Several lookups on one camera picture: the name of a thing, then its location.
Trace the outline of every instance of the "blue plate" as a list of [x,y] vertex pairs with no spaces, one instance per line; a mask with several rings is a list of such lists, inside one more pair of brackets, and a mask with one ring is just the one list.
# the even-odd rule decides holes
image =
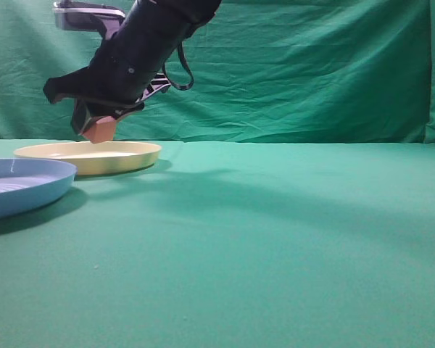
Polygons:
[[0,218],[56,201],[76,172],[76,166],[52,159],[0,159]]

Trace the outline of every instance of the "black strap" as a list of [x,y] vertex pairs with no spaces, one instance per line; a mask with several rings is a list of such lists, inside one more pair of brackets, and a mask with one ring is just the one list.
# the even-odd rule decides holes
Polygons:
[[178,89],[179,91],[186,91],[194,85],[194,76],[191,73],[189,65],[187,64],[186,56],[183,53],[182,43],[179,44],[179,46],[177,47],[177,55],[179,56],[179,60],[181,61],[181,65],[182,65],[183,69],[187,72],[188,76],[190,76],[190,82],[186,85],[179,85],[179,84],[171,81],[171,79],[169,78],[169,76],[167,76],[167,73],[166,73],[166,65],[162,66],[162,73],[165,74],[166,78],[169,80],[172,87]]

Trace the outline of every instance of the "table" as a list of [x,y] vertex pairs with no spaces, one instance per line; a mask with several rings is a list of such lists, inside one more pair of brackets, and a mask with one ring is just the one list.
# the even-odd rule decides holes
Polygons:
[[0,220],[0,348],[435,347],[435,144],[158,144]]

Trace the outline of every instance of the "yellow plate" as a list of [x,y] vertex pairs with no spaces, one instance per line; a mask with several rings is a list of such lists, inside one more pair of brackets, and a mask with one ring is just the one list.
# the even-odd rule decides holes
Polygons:
[[149,167],[157,161],[160,151],[160,145],[138,141],[81,141],[22,147],[14,155],[69,162],[78,168],[78,175],[106,175]]

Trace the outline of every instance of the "plate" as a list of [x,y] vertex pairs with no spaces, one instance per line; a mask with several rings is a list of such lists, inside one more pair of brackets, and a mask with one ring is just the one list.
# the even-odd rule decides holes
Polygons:
[[69,162],[77,175],[106,175],[140,170],[153,165],[161,146],[138,141],[90,141],[27,146],[14,151],[16,157],[45,158]]
[[76,171],[50,159],[0,159],[0,218],[56,201],[70,189]]

